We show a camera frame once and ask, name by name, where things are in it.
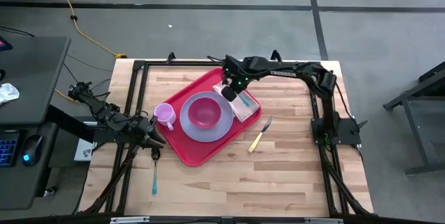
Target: red tray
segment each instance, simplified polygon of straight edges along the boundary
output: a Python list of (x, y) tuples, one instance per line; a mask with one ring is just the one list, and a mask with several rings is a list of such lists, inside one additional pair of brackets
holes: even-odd
[(184, 133), (181, 123), (179, 122), (179, 115), (181, 113), (182, 106), (186, 100), (195, 93), (202, 91), (213, 91), (212, 86), (221, 82), (222, 75), (222, 68), (210, 70), (192, 84), (186, 86), (183, 90), (179, 91), (177, 94), (165, 101), (165, 103), (169, 103), (173, 106), (176, 113), (176, 121), (173, 124), (172, 131), (168, 130), (167, 127), (164, 127), (159, 123), (157, 124), (157, 127), (167, 139), (169, 144), (173, 147), (173, 150), (177, 153), (178, 157), (188, 166), (201, 166), (213, 155), (218, 153), (223, 147), (229, 144), (230, 141), (246, 130), (251, 124), (255, 123), (261, 116), (260, 106), (257, 112), (242, 123), (237, 118), (234, 118), (233, 125), (229, 132), (219, 140), (211, 143), (201, 143), (199, 141), (195, 141)]

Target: yellow cable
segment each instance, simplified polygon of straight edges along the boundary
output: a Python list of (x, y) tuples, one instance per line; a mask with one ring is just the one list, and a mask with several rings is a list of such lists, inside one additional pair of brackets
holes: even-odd
[[(70, 6), (71, 14), (72, 14), (73, 16), (76, 16), (76, 14), (74, 13), (74, 9), (73, 9), (73, 7), (72, 7), (72, 5), (71, 5), (70, 0), (66, 0), (66, 1), (68, 2), (68, 5)], [(76, 27), (76, 30), (77, 30), (83, 37), (89, 39), (91, 42), (93, 42), (93, 43), (95, 43), (96, 45), (100, 46), (101, 48), (105, 49), (105, 51), (107, 51), (108, 53), (114, 55), (114, 57), (116, 57), (116, 58), (126, 58), (126, 57), (127, 57), (126, 54), (117, 54), (117, 53), (111, 51), (110, 49), (108, 49), (107, 47), (105, 47), (104, 45), (100, 44), (100, 43), (97, 42), (96, 40), (92, 39), (90, 36), (86, 35), (85, 33), (83, 33), (83, 32), (79, 29), (79, 26), (77, 26), (76, 19), (72, 19), (72, 21), (74, 22), (74, 26)]]
[(71, 101), (71, 102), (76, 102), (75, 100), (69, 98), (68, 96), (64, 95), (61, 91), (54, 89), (54, 91), (56, 91), (56, 93), (58, 93), (61, 97), (64, 97), (65, 99)]

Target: cup handle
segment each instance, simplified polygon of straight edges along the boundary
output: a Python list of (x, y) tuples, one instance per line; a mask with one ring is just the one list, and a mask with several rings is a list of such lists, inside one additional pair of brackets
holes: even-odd
[(170, 131), (173, 130), (173, 126), (172, 126), (169, 122), (167, 122), (167, 127), (168, 127), (168, 129), (169, 129)]

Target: yellow knife handle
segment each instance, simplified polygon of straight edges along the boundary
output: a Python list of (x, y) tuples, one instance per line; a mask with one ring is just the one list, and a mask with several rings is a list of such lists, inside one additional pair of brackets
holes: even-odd
[(252, 145), (249, 147), (249, 152), (253, 152), (253, 150), (255, 150), (255, 148), (258, 145), (259, 140), (261, 139), (261, 137), (263, 136), (263, 133), (259, 133), (259, 135), (257, 136), (257, 138), (255, 139), (255, 141), (252, 143)]

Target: pink cup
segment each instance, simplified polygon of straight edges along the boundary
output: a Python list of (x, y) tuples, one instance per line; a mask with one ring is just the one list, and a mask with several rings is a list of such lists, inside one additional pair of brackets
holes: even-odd
[(158, 118), (158, 122), (161, 125), (168, 127), (171, 131), (173, 130), (173, 123), (176, 120), (176, 113), (173, 107), (167, 103), (161, 103), (154, 109), (154, 116)]
[(221, 117), (221, 108), (211, 98), (200, 98), (192, 102), (188, 109), (188, 119), (200, 129), (215, 127)]

